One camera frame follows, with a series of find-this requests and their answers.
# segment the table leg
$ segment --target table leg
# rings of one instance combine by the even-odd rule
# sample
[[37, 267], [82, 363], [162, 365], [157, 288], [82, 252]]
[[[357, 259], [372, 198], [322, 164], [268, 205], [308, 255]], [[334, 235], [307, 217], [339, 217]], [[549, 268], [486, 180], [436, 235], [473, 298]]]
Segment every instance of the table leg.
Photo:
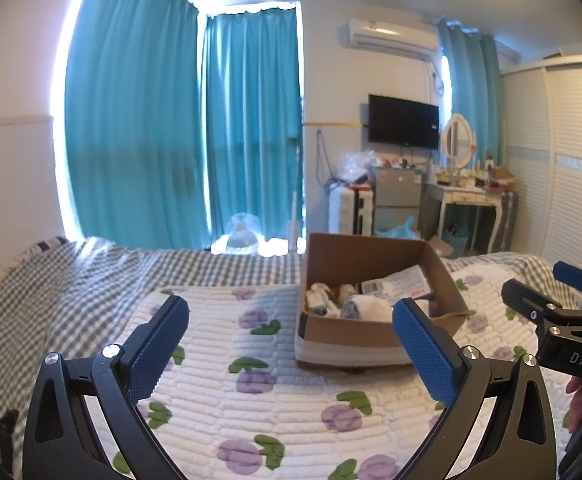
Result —
[[437, 237], [442, 239], [442, 231], [444, 230], [444, 215], [446, 214], [446, 200], [440, 202], [440, 221], [437, 223]]
[[480, 213], [482, 212], [482, 207], [477, 206], [477, 211], [475, 212], [475, 224], [473, 225], [473, 236], [471, 237], [471, 251], [475, 250], [475, 239], [478, 237], [478, 226], [480, 225]]
[[488, 241], [488, 254], [493, 252], [493, 244], [495, 243], [495, 237], [500, 230], [500, 223], [502, 222], [502, 204], [495, 206], [495, 223], [493, 224], [493, 231], [491, 232], [491, 238]]

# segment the human hand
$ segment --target human hand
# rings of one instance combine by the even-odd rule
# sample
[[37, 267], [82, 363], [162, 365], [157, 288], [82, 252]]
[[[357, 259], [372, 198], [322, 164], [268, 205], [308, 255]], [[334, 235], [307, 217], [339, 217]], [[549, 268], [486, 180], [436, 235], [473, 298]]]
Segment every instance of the human hand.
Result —
[[582, 423], [582, 378], [571, 377], [567, 384], [567, 395], [575, 393], [570, 404], [570, 419], [568, 420], [568, 432], [575, 433]]

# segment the teal curtain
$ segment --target teal curtain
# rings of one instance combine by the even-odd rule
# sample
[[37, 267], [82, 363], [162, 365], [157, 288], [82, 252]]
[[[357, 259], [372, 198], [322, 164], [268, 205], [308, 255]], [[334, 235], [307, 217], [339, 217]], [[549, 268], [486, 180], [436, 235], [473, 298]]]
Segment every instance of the teal curtain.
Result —
[[207, 246], [197, 10], [84, 0], [66, 71], [66, 150], [84, 235]]
[[266, 238], [286, 238], [294, 186], [302, 217], [295, 9], [209, 18], [202, 79], [213, 234], [245, 212], [260, 218]]
[[482, 167], [487, 151], [501, 163], [503, 89], [495, 40], [445, 20], [439, 23], [438, 33], [451, 72], [452, 113], [462, 114], [469, 121], [477, 141], [476, 158], [482, 161]]

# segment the vanity table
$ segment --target vanity table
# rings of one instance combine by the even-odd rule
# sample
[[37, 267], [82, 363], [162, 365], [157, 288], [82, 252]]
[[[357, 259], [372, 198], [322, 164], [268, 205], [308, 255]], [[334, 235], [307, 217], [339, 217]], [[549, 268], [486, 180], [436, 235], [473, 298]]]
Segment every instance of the vanity table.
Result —
[[[502, 222], [502, 192], [486, 191], [479, 187], [452, 187], [440, 186], [439, 184], [426, 184], [426, 195], [437, 200], [440, 203], [440, 220], [437, 224], [437, 236], [442, 238], [442, 231], [444, 229], [444, 216], [446, 214], [446, 206], [449, 204], [457, 205], [471, 205], [471, 206], [489, 206], [494, 207], [496, 212], [495, 223], [493, 224], [493, 231], [491, 231], [490, 239], [488, 240], [488, 253], [493, 251], [493, 244], [495, 243], [496, 234], [500, 230]], [[479, 213], [476, 216], [475, 227], [473, 229], [471, 248], [475, 245], [475, 237], [478, 229]]]

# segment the cardboard box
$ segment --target cardboard box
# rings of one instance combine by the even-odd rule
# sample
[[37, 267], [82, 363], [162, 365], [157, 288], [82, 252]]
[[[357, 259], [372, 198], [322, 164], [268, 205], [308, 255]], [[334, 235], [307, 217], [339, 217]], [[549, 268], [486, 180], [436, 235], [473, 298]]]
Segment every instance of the cardboard box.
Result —
[[[422, 237], [422, 235], [420, 234], [420, 231], [413, 231], [413, 232], [415, 234], [417, 234], [420, 238]], [[433, 247], [433, 250], [441, 258], [449, 258], [453, 254], [453, 251], [455, 251], [449, 244], [447, 244], [445, 241], [443, 241], [442, 238], [439, 238], [437, 236], [432, 237], [428, 241], [428, 244], [431, 247]]]
[[337, 368], [405, 365], [410, 359], [391, 323], [309, 314], [304, 292], [313, 283], [340, 286], [382, 278], [413, 265], [437, 297], [433, 323], [451, 336], [468, 310], [442, 260], [427, 242], [316, 233], [309, 235], [298, 300], [295, 357], [299, 364]]

